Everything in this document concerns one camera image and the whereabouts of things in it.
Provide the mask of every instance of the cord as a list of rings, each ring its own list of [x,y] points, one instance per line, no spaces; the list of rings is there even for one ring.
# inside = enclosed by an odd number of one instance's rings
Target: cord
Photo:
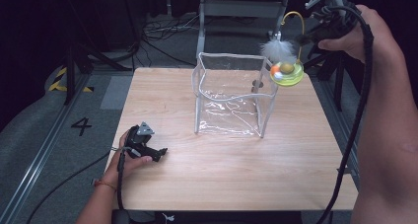
[[[99,161],[101,161],[103,158],[107,157],[109,154],[109,152],[106,152],[104,155],[102,155],[98,160],[94,161],[93,163],[87,165],[86,167],[80,169],[79,171],[73,173],[71,176],[69,176],[67,179],[65,179],[64,181],[62,181],[60,184],[58,184],[56,187],[54,187],[35,207],[34,211],[32,211],[31,215],[29,216],[28,220],[27,220],[27,224],[31,223],[32,218],[34,218],[37,210],[42,206],[42,204],[57,190],[59,189],[61,186],[63,186],[65,183],[69,182],[71,179],[73,179],[75,176],[79,175],[80,173],[86,171],[87,169],[91,168],[92,166],[94,166],[96,163],[98,163]]]
[[[341,188],[341,184],[342,184],[342,179],[344,176],[344,170],[345,170],[345,166],[347,165],[347,161],[348,158],[350,156],[351,153],[351,149],[353,147],[354,144],[354,140],[356,138],[356,134],[360,125],[360,121],[362,119],[362,115],[363,115],[363,111],[364,108],[366,106],[366,102],[367,102],[367,98],[369,96],[369,91],[370,91],[370,85],[371,85],[371,81],[372,81],[372,68],[373,68],[373,33],[370,29],[370,26],[366,24],[366,22],[364,21],[364,19],[352,8],[348,8],[346,6],[333,6],[333,7],[323,7],[322,8],[325,11],[338,11],[338,10],[345,10],[348,11],[350,13],[352,13],[357,20],[360,22],[360,26],[362,28],[362,32],[363,32],[363,41],[364,41],[364,49],[365,49],[365,71],[364,71],[364,77],[363,77],[363,87],[361,90],[361,94],[360,94],[360,100],[359,100],[359,104],[357,106],[357,111],[356,111],[356,116],[353,122],[353,126],[351,128],[351,132],[350,132],[350,136],[348,138],[347,141],[347,146],[345,148],[343,157],[341,159],[341,163],[340,163],[340,167],[338,170],[338,176],[337,176],[337,181],[335,184],[335,188],[334,188],[334,192],[332,194],[332,198],[329,201],[328,205],[326,206],[325,210],[322,213],[322,216],[319,218],[319,220],[317,221],[317,224],[322,223],[325,218],[328,216],[329,212],[332,209],[332,206],[334,205],[337,197],[338,197],[338,193],[340,191]]]

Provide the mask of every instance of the wooden table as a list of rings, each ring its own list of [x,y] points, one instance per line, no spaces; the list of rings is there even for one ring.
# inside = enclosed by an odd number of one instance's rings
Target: wooden table
[[[123,183],[123,204],[139,210],[323,210],[341,152],[310,78],[279,88],[264,138],[194,133],[191,69],[138,68],[113,141],[142,121],[148,146],[169,148],[159,163]],[[343,179],[334,210],[351,210],[357,189]]]

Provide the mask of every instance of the transparent acrylic box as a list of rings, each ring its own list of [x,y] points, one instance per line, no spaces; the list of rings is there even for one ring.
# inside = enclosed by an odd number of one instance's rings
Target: transparent acrylic box
[[[278,85],[264,56],[199,53],[192,73],[196,133],[264,137]]]

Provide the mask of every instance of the gray carpet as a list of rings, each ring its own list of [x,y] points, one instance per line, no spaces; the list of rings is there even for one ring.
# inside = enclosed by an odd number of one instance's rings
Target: gray carpet
[[[160,16],[159,19],[153,21],[161,21],[163,18],[167,17]],[[312,20],[307,20],[307,26],[313,24]],[[274,25],[272,21],[260,19],[213,20],[207,25],[205,52],[259,54],[260,45],[268,41],[267,31],[271,30]],[[283,39],[294,37],[300,29],[300,20],[290,19],[282,29]],[[150,43],[181,61],[162,54],[146,43],[141,43],[142,48],[138,51],[137,57],[133,58],[134,67],[193,67],[196,63],[196,29],[177,33],[168,39],[150,41]],[[309,49],[308,47],[303,51],[303,62],[307,61]],[[114,52],[107,55],[112,57],[122,53]],[[132,67],[131,59],[120,63]],[[313,78],[313,85],[325,114],[343,150],[346,136],[337,119],[340,115],[335,114],[332,108],[334,105],[327,98],[326,90],[329,85],[333,85],[333,82],[332,80],[318,82],[314,76],[316,70],[310,69],[308,73]],[[45,89],[49,87],[55,75],[56,72],[45,82]],[[24,202],[20,209],[14,212],[15,216],[12,218],[14,222],[11,223],[26,223],[35,206],[53,187],[109,151],[131,75],[132,72],[117,72],[108,65],[95,66],[94,72],[84,85],[94,87],[94,92],[80,93],[75,99],[74,105],[63,121],[62,128],[57,132],[56,142],[53,143],[53,149],[44,167],[28,195],[23,198]],[[347,76],[343,91],[344,111],[341,116],[350,123],[357,107],[358,95]],[[2,212],[6,210],[9,200],[12,199],[24,178],[24,173],[48,136],[60,111],[65,108],[63,107],[64,100],[64,92],[47,92],[41,100],[16,116],[0,133],[0,143],[6,144],[0,147],[0,210]],[[81,129],[71,127],[71,125],[83,118],[88,119],[88,125],[92,127],[86,128],[80,136]],[[73,223],[93,191],[89,185],[91,178],[98,178],[101,175],[105,169],[105,162],[106,158],[59,188],[40,207],[32,223]],[[321,212],[303,212],[304,223],[315,223],[320,214]],[[335,212],[334,223],[349,223],[350,214],[349,211]],[[142,215],[138,218],[145,220],[149,217]]]

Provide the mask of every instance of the bracelet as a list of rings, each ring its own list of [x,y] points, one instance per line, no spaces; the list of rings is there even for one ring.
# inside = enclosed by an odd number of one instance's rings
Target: bracelet
[[[101,180],[95,180],[95,182],[94,182],[94,186],[95,186],[95,187],[98,187],[98,186],[100,186],[100,185],[105,185],[105,186],[111,187],[111,188],[113,188],[113,190],[114,190],[114,191],[116,191],[116,186],[114,186],[114,185],[112,185],[112,184],[109,184],[109,183],[106,183],[106,182],[103,182],[103,181],[101,181]]]

